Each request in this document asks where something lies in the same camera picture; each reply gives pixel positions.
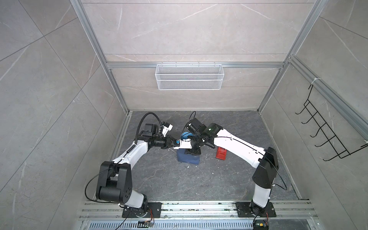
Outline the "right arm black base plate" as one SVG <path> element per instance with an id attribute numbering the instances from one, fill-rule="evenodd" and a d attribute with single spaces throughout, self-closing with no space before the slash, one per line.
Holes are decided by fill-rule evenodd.
<path id="1" fill-rule="evenodd" d="M 250 217 L 276 217 L 275 208 L 272 202 L 268 202 L 264 208 L 256 205 L 253 201 L 251 202 L 235 202 L 238 217 L 250 218 Z"/>

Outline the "light blue wrapping paper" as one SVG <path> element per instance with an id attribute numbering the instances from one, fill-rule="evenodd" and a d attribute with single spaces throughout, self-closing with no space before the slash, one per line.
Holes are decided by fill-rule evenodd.
<path id="1" fill-rule="evenodd" d="M 188 149 L 178 149 L 176 154 L 177 160 L 180 163 L 190 163 L 195 165 L 198 165 L 200 163 L 200 156 L 190 154 Z"/>

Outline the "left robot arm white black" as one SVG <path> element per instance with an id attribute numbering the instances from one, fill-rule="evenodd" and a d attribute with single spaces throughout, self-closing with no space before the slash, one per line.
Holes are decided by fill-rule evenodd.
<path id="1" fill-rule="evenodd" d="M 172 128 L 173 126 L 167 122 L 160 127 L 146 124 L 126 151 L 111 162 L 103 162 L 98 175 L 96 199 L 146 212 L 147 197 L 133 189 L 131 170 L 152 147 L 162 149 L 173 147 L 176 140 L 167 134 Z"/>

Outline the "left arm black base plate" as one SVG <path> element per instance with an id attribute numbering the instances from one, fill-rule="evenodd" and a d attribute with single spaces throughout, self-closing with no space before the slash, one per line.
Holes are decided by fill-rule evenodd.
<path id="1" fill-rule="evenodd" d="M 122 218 L 159 218 L 162 211 L 162 203 L 149 202 L 141 209 L 124 208 Z"/>

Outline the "red tape dispenser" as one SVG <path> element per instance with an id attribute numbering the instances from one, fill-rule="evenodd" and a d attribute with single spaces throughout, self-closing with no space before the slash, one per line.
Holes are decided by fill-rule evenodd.
<path id="1" fill-rule="evenodd" d="M 216 158 L 219 160 L 226 160 L 226 155 L 227 155 L 227 150 L 222 148 L 222 147 L 218 147 L 217 148 L 217 152 L 216 152 Z"/>

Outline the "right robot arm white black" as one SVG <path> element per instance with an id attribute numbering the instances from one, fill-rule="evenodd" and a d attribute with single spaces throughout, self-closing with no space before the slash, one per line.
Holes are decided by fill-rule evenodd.
<path id="1" fill-rule="evenodd" d="M 191 139 L 191 148 L 189 149 L 191 152 L 199 153 L 200 148 L 204 145 L 221 147 L 255 168 L 255 173 L 252 176 L 255 191 L 250 203 L 250 210 L 254 215 L 265 214 L 274 180 L 279 170 L 276 151 L 271 147 L 264 149 L 250 144 L 216 123 L 206 126 L 194 118 L 189 121 L 186 128 L 192 133 L 189 137 Z"/>

